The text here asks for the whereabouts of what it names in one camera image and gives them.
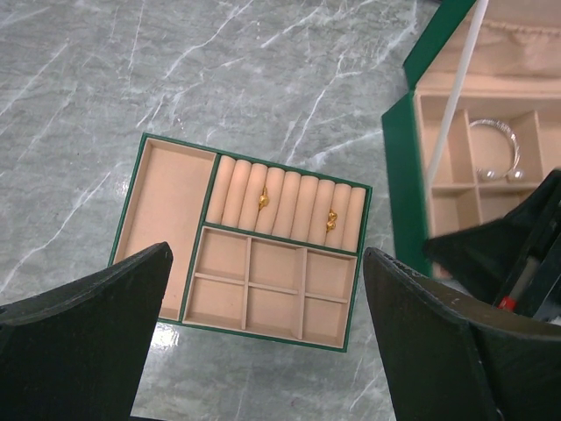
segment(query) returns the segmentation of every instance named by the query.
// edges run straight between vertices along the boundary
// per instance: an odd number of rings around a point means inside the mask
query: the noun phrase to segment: green jewelry box
[[[424,258],[429,237],[504,216],[561,166],[561,2],[489,0],[430,191],[425,176],[440,131],[475,0],[447,0],[403,67],[409,93],[383,117],[396,257],[445,276]],[[520,147],[518,181],[482,181],[514,148],[504,134],[470,123],[499,119]]]
[[[345,352],[372,188],[144,133],[110,265],[166,241],[160,321]]]

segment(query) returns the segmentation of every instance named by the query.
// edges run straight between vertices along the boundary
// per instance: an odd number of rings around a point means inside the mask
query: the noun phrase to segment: gold ring
[[[262,210],[269,204],[269,196],[266,195],[266,187],[263,187],[263,193],[259,196],[259,210]]]
[[[327,232],[334,230],[336,227],[335,221],[337,220],[337,213],[330,209],[330,213],[327,217]]]

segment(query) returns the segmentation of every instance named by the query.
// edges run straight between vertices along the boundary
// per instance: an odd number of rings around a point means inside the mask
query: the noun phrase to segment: open jewelry box lid
[[[450,91],[476,0],[445,0],[403,63],[411,90]],[[489,0],[464,92],[561,93],[561,2]]]

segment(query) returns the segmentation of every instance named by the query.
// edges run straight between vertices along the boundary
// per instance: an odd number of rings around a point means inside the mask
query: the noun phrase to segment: green box edge
[[[414,95],[413,92],[407,93],[382,116],[387,183],[395,257],[417,272],[432,276],[432,266],[423,255],[423,242],[429,237],[429,227]]]
[[[246,156],[240,153],[230,153],[228,151],[224,151],[222,149],[217,149],[214,147],[210,147],[210,146],[204,146],[204,145],[198,145],[195,143],[190,143],[184,140],[178,140],[178,139],[173,139],[173,138],[169,138],[166,136],[160,136],[160,135],[156,135],[156,134],[151,134],[148,132],[143,132],[142,133],[142,137],[140,138],[140,143],[138,145],[138,151],[137,151],[137,158],[135,160],[134,163],[134,168],[132,170],[132,174],[131,174],[131,182],[129,183],[129,188],[127,189],[127,193],[124,199],[124,204],[123,204],[123,209],[121,210],[121,215],[119,218],[119,222],[117,225],[117,231],[115,233],[115,238],[113,239],[113,247],[111,248],[111,253],[110,253],[110,258],[109,258],[109,263],[108,266],[111,266],[113,264],[113,260],[115,259],[115,253],[117,252],[117,246],[118,246],[118,241],[119,241],[119,237],[121,235],[121,231],[123,229],[123,223],[124,223],[124,218],[126,215],[126,211],[129,207],[129,203],[131,201],[131,195],[132,195],[132,190],[134,188],[134,181],[136,180],[136,176],[138,173],[138,167],[140,165],[140,159],[142,157],[142,152],[144,150],[144,147],[146,145],[146,141],[148,139],[156,139],[156,140],[163,140],[169,143],[174,143],[176,145],[181,145],[181,146],[187,146],[187,147],[193,147],[194,149],[199,149],[199,150],[203,150],[203,151],[207,151],[207,152],[212,152],[215,153],[217,155],[217,157],[215,158],[215,161],[213,163],[213,168],[212,171],[210,173],[210,178],[209,178],[209,185],[207,187],[207,191],[205,193],[205,198],[204,198],[204,202],[203,202],[203,206],[202,206],[202,210],[201,210],[201,216],[199,217],[199,225],[197,226],[197,234],[195,237],[195,243],[193,245],[193,252],[191,253],[191,258],[189,261],[189,269],[188,269],[188,279],[185,282],[185,289],[183,290],[183,298],[181,299],[181,308],[180,308],[180,320],[183,319],[184,316],[184,311],[185,311],[185,307],[187,304],[187,291],[188,291],[188,287],[190,284],[190,278],[192,275],[192,271],[193,271],[193,264],[194,264],[194,258],[196,256],[195,250],[198,247],[198,243],[199,240],[201,238],[201,230],[202,227],[205,225],[204,222],[204,217],[206,216],[206,211],[208,209],[208,205],[209,205],[209,199],[210,199],[210,192],[212,191],[212,187],[214,186],[214,181],[216,178],[216,173],[217,173],[217,168],[218,168],[218,162],[220,161],[222,155],[226,155],[226,156],[230,156],[236,160],[246,160],[246,161],[250,161],[251,163],[260,163],[263,165],[266,165],[268,167],[277,167],[277,168],[281,168],[284,169],[285,171],[295,171],[297,173],[299,173],[300,175],[312,175],[314,177],[317,177],[319,179],[323,179],[323,180],[331,180],[335,183],[345,183],[348,184],[352,187],[360,187],[366,190],[366,196],[365,196],[365,204],[363,207],[363,212],[362,212],[362,224],[360,226],[360,233],[359,233],[359,242],[357,244],[357,252],[352,253],[352,252],[346,252],[344,250],[339,250],[337,251],[337,253],[341,253],[341,254],[347,254],[347,255],[353,255],[357,257],[357,266],[355,268],[355,274],[354,274],[354,279],[353,279],[353,285],[352,285],[352,294],[351,294],[351,300],[349,302],[349,312],[347,315],[347,324],[345,327],[345,336],[344,336],[344,344],[343,347],[336,347],[336,346],[326,346],[326,345],[315,345],[315,344],[310,344],[310,343],[306,343],[306,342],[301,342],[298,340],[292,340],[292,339],[282,339],[282,338],[275,338],[275,337],[271,337],[271,336],[266,336],[266,335],[261,335],[258,333],[250,333],[250,332],[235,332],[235,331],[231,331],[228,329],[222,329],[219,327],[213,327],[213,326],[202,326],[202,325],[191,325],[191,324],[185,324],[182,323],[178,320],[169,320],[166,318],[158,318],[158,321],[164,324],[171,324],[171,325],[178,325],[178,326],[185,326],[185,327],[191,327],[191,328],[196,328],[196,329],[202,329],[202,330],[206,330],[206,331],[213,331],[213,332],[221,332],[221,333],[228,333],[230,335],[238,335],[238,336],[244,336],[247,338],[254,338],[254,339],[264,339],[264,340],[272,340],[274,342],[280,342],[280,343],[284,343],[284,344],[291,344],[291,345],[298,345],[298,346],[307,346],[307,347],[311,347],[311,348],[317,348],[317,349],[324,349],[324,350],[328,350],[328,351],[336,351],[336,352],[340,352],[340,353],[346,353],[347,352],[347,348],[348,348],[348,344],[349,344],[349,337],[351,334],[351,322],[352,322],[352,313],[354,312],[354,304],[355,304],[355,300],[356,300],[356,293],[357,293],[357,286],[358,286],[358,280],[359,280],[359,273],[360,273],[360,265],[361,265],[361,260],[362,260],[362,254],[363,254],[363,249],[364,249],[364,242],[366,240],[366,227],[367,227],[367,219],[368,219],[368,215],[370,212],[370,204],[372,201],[372,191],[373,188],[372,186],[368,186],[366,184],[363,183],[359,183],[359,182],[352,182],[349,180],[345,180],[342,178],[337,178],[337,177],[333,177],[330,175],[324,175],[324,174],[320,174],[320,173],[316,173],[313,171],[308,171],[305,169],[301,169],[301,168],[295,168],[295,167],[290,167],[284,164],[280,164],[280,163],[276,163],[276,162],[272,162],[272,161],[265,161],[265,160],[261,160],[258,158],[253,158],[250,156]],[[243,230],[238,230],[238,229],[232,229],[232,230],[236,230],[237,232],[244,232]],[[269,239],[274,239],[275,241],[279,240],[276,237],[273,236],[269,236]],[[322,247],[322,246],[318,246],[318,245],[313,245],[310,243],[302,243],[299,241],[292,241],[290,239],[282,239],[283,242],[287,242],[289,244],[296,244],[296,245],[305,245],[305,246],[309,246],[310,248],[317,248],[319,250],[324,250],[324,251],[329,251],[329,252],[333,252],[334,249],[331,249],[329,247]]]
[[[444,0],[403,62],[408,87],[414,90],[448,39],[477,0]]]

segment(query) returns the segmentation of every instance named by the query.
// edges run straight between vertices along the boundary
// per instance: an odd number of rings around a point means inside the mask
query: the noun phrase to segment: small compartment
[[[282,243],[252,239],[249,282],[295,293],[302,281],[297,251]]]
[[[561,101],[556,109],[538,113],[543,177],[561,167]]]
[[[430,199],[432,235],[443,235],[479,224],[475,189],[434,191]]]
[[[243,281],[247,237],[234,232],[204,227],[195,266],[197,276]]]
[[[304,301],[303,340],[342,346],[347,312],[348,304],[307,297]]]
[[[174,263],[160,316],[179,320],[198,221],[216,155],[156,139],[145,143],[113,263],[166,241]]]
[[[501,178],[493,182],[478,181],[480,186],[503,184],[515,186],[524,183],[539,183],[543,179],[542,164],[540,162],[538,142],[538,122],[535,111],[528,111],[515,118],[499,118],[515,133],[520,147],[520,162],[517,169],[524,172],[520,182],[510,182]],[[472,143],[473,166],[492,169],[497,174],[503,174],[512,166],[514,151],[509,139],[501,131],[487,125],[476,125],[470,130]]]
[[[481,223],[504,217],[530,194],[531,191],[481,191]]]
[[[184,322],[241,329],[244,287],[193,277]]]
[[[355,258],[308,251],[306,296],[338,298],[346,303],[351,297],[355,266]]]
[[[287,339],[301,336],[299,296],[251,287],[248,293],[248,332]]]
[[[425,171],[434,153],[442,118],[442,115],[433,115],[430,108],[431,99],[434,98],[424,97],[421,100],[422,108],[419,110],[419,113],[422,114],[419,129]],[[468,130],[467,113],[462,110],[457,111],[448,132],[448,139],[444,146],[434,185],[474,182]]]

